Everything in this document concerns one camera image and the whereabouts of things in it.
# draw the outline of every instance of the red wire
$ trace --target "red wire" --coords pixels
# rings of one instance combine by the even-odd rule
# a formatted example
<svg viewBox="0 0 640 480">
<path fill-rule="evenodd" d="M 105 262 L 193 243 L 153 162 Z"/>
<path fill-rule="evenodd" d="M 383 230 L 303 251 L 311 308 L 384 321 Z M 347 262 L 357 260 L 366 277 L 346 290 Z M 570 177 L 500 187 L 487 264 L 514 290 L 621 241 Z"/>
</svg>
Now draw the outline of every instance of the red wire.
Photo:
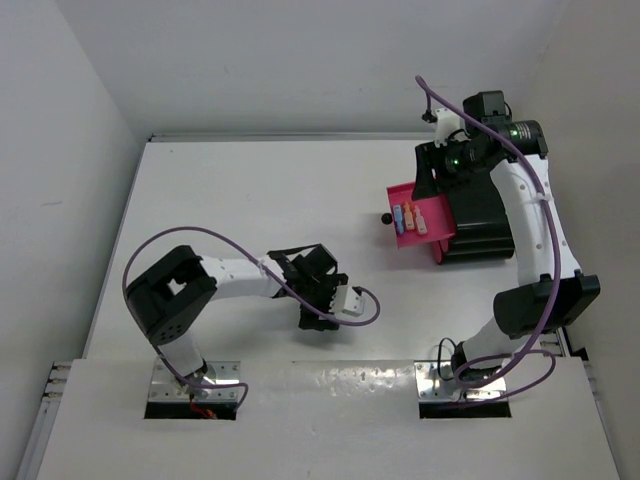
<svg viewBox="0 0 640 480">
<path fill-rule="evenodd" d="M 195 402 L 193 400 L 191 400 L 189 402 L 189 407 L 191 408 L 191 411 L 199 413 L 200 415 L 202 415 L 204 418 L 215 418 L 215 414 L 209 410 L 208 408 L 200 408 L 199 406 L 197 406 L 195 404 Z"/>
</svg>

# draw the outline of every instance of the white panel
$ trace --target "white panel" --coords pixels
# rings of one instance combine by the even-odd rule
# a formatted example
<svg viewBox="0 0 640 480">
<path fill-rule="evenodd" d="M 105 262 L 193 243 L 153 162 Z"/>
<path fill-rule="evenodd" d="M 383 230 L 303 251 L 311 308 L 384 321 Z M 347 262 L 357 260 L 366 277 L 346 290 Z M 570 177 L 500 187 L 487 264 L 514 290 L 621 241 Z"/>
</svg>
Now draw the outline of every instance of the white panel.
<svg viewBox="0 0 640 480">
<path fill-rule="evenodd" d="M 548 368 L 531 358 L 509 380 Z M 39 480 L 617 479 L 579 359 L 513 417 L 420 420 L 412 361 L 242 362 L 238 420 L 143 420 L 152 362 L 74 363 Z"/>
<path fill-rule="evenodd" d="M 140 146 L 53 0 L 0 2 L 0 479 L 82 352 Z"/>
<path fill-rule="evenodd" d="M 623 478 L 640 472 L 640 2 L 573 2 L 527 117 L 540 121 L 569 245 L 602 294 L 570 329 L 586 346 Z"/>
<path fill-rule="evenodd" d="M 435 355 L 491 318 L 493 297 L 517 285 L 515 262 L 437 266 L 431 248 L 398 250 L 383 225 L 386 187 L 415 178 L 419 140 L 151 143 L 142 158 L 94 324 L 89 358 L 144 358 L 149 342 L 125 309 L 121 275 L 130 255 L 163 228 L 200 225 L 258 255 L 322 242 L 349 275 L 379 295 L 382 314 L 367 327 L 298 330 L 291 299 L 211 302 L 193 325 L 205 358 L 404 359 Z M 203 234 L 174 234 L 143 252 L 131 279 L 176 245 L 238 258 Z M 367 302 L 362 318 L 372 313 Z"/>
<path fill-rule="evenodd" d="M 518 103 L 564 0 L 58 0 L 129 120 L 166 131 L 423 128 L 423 74 Z"/>
</svg>

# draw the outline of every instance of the white backdrop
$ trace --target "white backdrop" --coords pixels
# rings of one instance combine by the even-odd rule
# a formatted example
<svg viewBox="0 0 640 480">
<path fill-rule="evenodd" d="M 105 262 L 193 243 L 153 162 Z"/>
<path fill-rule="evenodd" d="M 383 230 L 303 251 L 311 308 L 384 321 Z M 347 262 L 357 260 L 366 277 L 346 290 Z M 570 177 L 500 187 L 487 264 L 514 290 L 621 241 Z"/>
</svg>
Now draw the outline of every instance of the white backdrop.
<svg viewBox="0 0 640 480">
<path fill-rule="evenodd" d="M 565 0 L 57 0 L 136 132 L 416 131 L 420 73 L 519 103 Z"/>
<path fill-rule="evenodd" d="M 602 284 L 570 334 L 589 353 L 623 479 L 640 472 L 638 18 L 635 0 L 573 2 L 524 108 L 545 130 L 567 239 Z"/>
<path fill-rule="evenodd" d="M 0 3 L 0 479 L 82 353 L 140 145 L 53 0 Z"/>
</svg>

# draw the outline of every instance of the white tabletop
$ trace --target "white tabletop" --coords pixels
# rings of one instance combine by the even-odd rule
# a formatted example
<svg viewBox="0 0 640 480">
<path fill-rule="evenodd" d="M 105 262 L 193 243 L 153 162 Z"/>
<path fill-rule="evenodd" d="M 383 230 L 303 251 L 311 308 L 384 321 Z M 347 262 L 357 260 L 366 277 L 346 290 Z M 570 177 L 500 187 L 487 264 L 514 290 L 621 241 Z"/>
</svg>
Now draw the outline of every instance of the white tabletop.
<svg viewBox="0 0 640 480">
<path fill-rule="evenodd" d="M 193 329 L 211 359 L 345 360 L 432 356 L 443 336 L 464 340 L 492 315 L 494 295 L 516 286 L 515 262 L 437 266 L 430 247 L 398 250 L 385 188 L 415 177 L 419 140 L 150 143 L 135 180 L 86 356 L 153 356 L 125 309 L 123 267 L 135 248 L 178 225 L 214 229 L 255 254 L 323 243 L 341 271 L 382 302 L 364 328 L 301 331 L 290 299 L 211 303 Z M 176 234 L 139 257 L 132 278 L 181 243 L 238 257 L 215 239 Z"/>
<path fill-rule="evenodd" d="M 385 188 L 413 179 L 416 143 L 149 144 L 88 359 L 71 370 L 38 478 L 617 478 L 576 358 L 513 400 L 511 419 L 419 420 L 412 359 L 433 358 L 443 336 L 475 334 L 516 272 L 514 261 L 440 267 L 428 246 L 397 250 L 380 215 Z M 213 302 L 193 328 L 207 359 L 241 361 L 251 391 L 238 420 L 143 420 L 154 353 L 120 280 L 140 243 L 178 225 L 209 227 L 256 254 L 322 242 L 380 297 L 382 316 L 364 328 L 301 331 L 291 299 Z M 209 237 L 178 234 L 151 246 L 132 273 L 181 243 L 237 257 Z M 510 390 L 548 359 L 523 363 Z"/>
<path fill-rule="evenodd" d="M 144 420 L 153 360 L 76 361 L 39 480 L 615 480 L 578 358 L 512 418 L 420 420 L 413 362 L 242 362 L 230 421 Z M 549 359 L 525 359 L 517 388 Z"/>
</svg>

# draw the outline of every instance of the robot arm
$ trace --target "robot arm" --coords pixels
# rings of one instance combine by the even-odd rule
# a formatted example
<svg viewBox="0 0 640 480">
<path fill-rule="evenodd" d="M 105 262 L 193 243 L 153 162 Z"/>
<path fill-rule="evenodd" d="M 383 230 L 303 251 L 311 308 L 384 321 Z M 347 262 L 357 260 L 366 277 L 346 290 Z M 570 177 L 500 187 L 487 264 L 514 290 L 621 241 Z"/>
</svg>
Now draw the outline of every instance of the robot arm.
<svg viewBox="0 0 640 480">
<path fill-rule="evenodd" d="M 310 251 L 290 258 L 304 250 Z M 364 298 L 348 285 L 346 274 L 338 273 L 337 261 L 322 245 L 271 251 L 260 258 L 260 264 L 324 313 L 357 317 L 364 312 Z M 126 288 L 136 323 L 183 377 L 206 373 L 206 363 L 189 330 L 200 312 L 210 301 L 244 296 L 279 298 L 286 292 L 264 268 L 249 260 L 200 257 L 184 245 Z M 339 325 L 301 306 L 299 327 L 335 330 Z"/>
<path fill-rule="evenodd" d="M 448 109 L 435 112 L 436 140 L 416 149 L 418 172 L 413 199 L 448 193 L 489 171 L 515 243 L 519 287 L 501 292 L 493 302 L 493 318 L 456 347 L 452 369 L 487 356 L 512 354 L 535 330 L 550 297 L 554 254 L 549 226 L 540 205 L 546 200 L 560 244 L 559 291 L 543 333 L 571 324 L 600 292 L 598 277 L 584 276 L 564 237 L 549 186 L 547 145 L 535 121 L 513 122 L 500 91 L 481 92 L 464 101 L 465 113 L 506 137 L 524 155 L 543 185 L 539 193 L 524 166 L 492 136 L 467 123 L 468 138 L 459 140 L 460 119 Z M 502 360 L 477 363 L 462 380 L 474 381 L 496 372 Z"/>
</svg>

